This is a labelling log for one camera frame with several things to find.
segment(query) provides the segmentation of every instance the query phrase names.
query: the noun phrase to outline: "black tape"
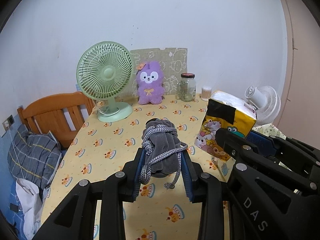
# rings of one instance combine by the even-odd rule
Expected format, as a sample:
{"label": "black tape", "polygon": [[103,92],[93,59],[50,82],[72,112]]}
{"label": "black tape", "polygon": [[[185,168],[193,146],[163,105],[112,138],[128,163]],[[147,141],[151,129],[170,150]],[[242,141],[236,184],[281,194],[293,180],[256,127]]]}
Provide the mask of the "black tape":
{"label": "black tape", "polygon": [[233,124],[235,121],[236,109],[232,106],[227,106],[213,99],[209,99],[208,103],[208,116],[221,118],[226,120],[228,123]]}

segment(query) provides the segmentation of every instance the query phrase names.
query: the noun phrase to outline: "blue gripper pad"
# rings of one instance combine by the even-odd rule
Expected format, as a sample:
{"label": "blue gripper pad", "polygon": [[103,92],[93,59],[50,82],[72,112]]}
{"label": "blue gripper pad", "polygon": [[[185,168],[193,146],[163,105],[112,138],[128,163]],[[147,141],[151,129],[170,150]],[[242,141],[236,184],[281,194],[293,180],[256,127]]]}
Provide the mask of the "blue gripper pad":
{"label": "blue gripper pad", "polygon": [[260,155],[264,157],[276,155],[277,149],[272,138],[251,130],[245,139],[258,147]]}
{"label": "blue gripper pad", "polygon": [[137,171],[136,171],[136,174],[134,176],[134,190],[133,190],[133,193],[132,193],[132,195],[134,197],[134,200],[136,200],[137,196],[139,195],[139,190],[140,190],[140,186],[141,186],[140,174],[141,174],[142,166],[145,163],[145,159],[146,159],[146,153],[145,153],[145,150],[143,149],[142,150],[142,154],[140,156],[139,163],[138,163]]}
{"label": "blue gripper pad", "polygon": [[181,152],[181,174],[182,174],[186,195],[189,198],[189,201],[192,202],[194,199],[192,179],[191,179],[191,175],[187,166],[187,161],[183,152]]}

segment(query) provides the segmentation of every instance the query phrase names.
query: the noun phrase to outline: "glass jar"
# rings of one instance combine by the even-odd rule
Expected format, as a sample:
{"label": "glass jar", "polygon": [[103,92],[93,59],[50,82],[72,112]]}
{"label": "glass jar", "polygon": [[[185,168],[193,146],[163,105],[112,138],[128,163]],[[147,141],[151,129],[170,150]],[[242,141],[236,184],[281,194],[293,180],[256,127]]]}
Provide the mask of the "glass jar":
{"label": "glass jar", "polygon": [[177,98],[184,102],[190,102],[196,98],[196,81],[194,74],[181,74],[181,81],[177,85]]}

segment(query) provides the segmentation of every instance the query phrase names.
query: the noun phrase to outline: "wall socket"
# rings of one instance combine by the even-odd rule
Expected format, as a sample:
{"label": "wall socket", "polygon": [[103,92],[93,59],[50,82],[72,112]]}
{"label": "wall socket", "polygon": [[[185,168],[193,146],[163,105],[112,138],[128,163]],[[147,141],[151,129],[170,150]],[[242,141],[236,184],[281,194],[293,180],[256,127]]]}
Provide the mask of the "wall socket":
{"label": "wall socket", "polygon": [[4,122],[2,123],[3,128],[4,128],[5,131],[7,131],[7,130],[9,129],[9,127],[6,127],[5,124],[4,124],[6,121],[8,121],[9,127],[10,127],[11,125],[13,125],[13,123],[14,123],[14,118],[13,118],[13,116],[10,115],[10,116],[9,116],[6,120],[4,120]]}

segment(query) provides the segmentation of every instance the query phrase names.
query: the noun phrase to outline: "green desk fan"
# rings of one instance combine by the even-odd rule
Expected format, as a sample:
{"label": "green desk fan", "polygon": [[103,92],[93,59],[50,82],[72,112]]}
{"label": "green desk fan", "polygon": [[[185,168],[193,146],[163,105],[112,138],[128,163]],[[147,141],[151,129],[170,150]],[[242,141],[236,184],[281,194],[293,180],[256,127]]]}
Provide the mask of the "green desk fan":
{"label": "green desk fan", "polygon": [[77,82],[82,92],[96,101],[100,121],[116,122],[132,113],[128,103],[115,101],[132,72],[130,53],[118,43],[100,42],[82,55],[77,67]]}

